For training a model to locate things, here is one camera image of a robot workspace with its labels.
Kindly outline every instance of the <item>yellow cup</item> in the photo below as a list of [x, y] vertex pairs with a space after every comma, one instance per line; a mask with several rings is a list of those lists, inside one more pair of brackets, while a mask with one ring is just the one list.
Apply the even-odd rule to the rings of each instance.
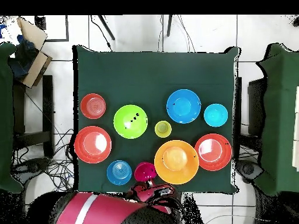
[[171, 134], [171, 125], [165, 120], [159, 121], [155, 126], [155, 133], [160, 138], [166, 138]]

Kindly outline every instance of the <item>light blue bowl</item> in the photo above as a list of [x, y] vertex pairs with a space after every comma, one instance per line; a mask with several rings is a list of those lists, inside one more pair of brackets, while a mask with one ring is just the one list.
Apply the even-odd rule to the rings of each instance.
[[228, 112], [223, 105], [212, 104], [205, 109], [203, 117], [209, 126], [220, 127], [227, 121]]
[[200, 112], [200, 99], [189, 89], [173, 92], [167, 100], [166, 110], [174, 122], [187, 124], [195, 120]]
[[132, 176], [132, 169], [127, 162], [116, 160], [107, 168], [108, 180], [117, 186], [125, 185]]

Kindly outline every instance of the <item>white tile floor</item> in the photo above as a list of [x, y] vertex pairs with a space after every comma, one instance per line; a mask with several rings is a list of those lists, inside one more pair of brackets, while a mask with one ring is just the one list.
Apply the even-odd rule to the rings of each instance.
[[[159, 34], [162, 29], [160, 15], [105, 16], [116, 41], [111, 40], [97, 16], [92, 18], [102, 28], [113, 51], [158, 51]], [[241, 48], [238, 68], [239, 76], [242, 77], [244, 124], [248, 123], [247, 85], [250, 81], [263, 77], [255, 62], [263, 59], [267, 45], [278, 42], [284, 43], [289, 49], [299, 49], [299, 27], [293, 27], [291, 24], [294, 18], [294, 15], [182, 15], [195, 51], [222, 53], [230, 46]], [[178, 16], [173, 18], [170, 37], [166, 36], [167, 21], [168, 15], [164, 15], [164, 51], [187, 52], [187, 35]], [[72, 45], [80, 44], [94, 51], [109, 51], [100, 30], [91, 22], [89, 16], [68, 16], [68, 28], [68, 42], [48, 42], [42, 49], [53, 57], [46, 75], [53, 76], [56, 141], [59, 140], [58, 133], [63, 134], [73, 127]], [[159, 51], [162, 51], [162, 37]], [[42, 106], [41, 83], [28, 89], [27, 93], [39, 107]], [[26, 131], [40, 131], [41, 120], [41, 112], [26, 99]], [[242, 125], [241, 132], [247, 133], [247, 127]], [[64, 142], [68, 142], [70, 137], [66, 135]], [[63, 152], [57, 154], [56, 159], [63, 155]], [[43, 151], [40, 146], [30, 147], [26, 157], [43, 157]], [[235, 183], [239, 187], [239, 192], [235, 195], [194, 194], [204, 223], [211, 220], [208, 224], [253, 224], [256, 204], [254, 190], [251, 185], [243, 183], [237, 174]], [[51, 180], [45, 174], [34, 178], [27, 189], [26, 203], [53, 189]]]

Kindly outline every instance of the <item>pink cup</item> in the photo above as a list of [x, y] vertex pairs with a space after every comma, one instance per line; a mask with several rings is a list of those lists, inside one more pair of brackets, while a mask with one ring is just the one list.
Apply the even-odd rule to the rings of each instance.
[[150, 162], [141, 162], [135, 169], [134, 177], [137, 181], [146, 182], [157, 176], [154, 164]]

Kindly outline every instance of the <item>cardboard box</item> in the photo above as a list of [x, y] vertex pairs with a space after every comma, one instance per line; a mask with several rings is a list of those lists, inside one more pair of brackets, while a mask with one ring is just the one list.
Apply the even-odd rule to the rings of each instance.
[[[18, 25], [21, 28], [23, 37], [32, 42], [35, 48], [40, 51], [47, 38], [47, 34], [21, 17], [18, 18]], [[28, 75], [21, 82], [30, 88], [36, 86], [40, 82], [51, 60], [50, 56], [40, 51], [33, 61]]]

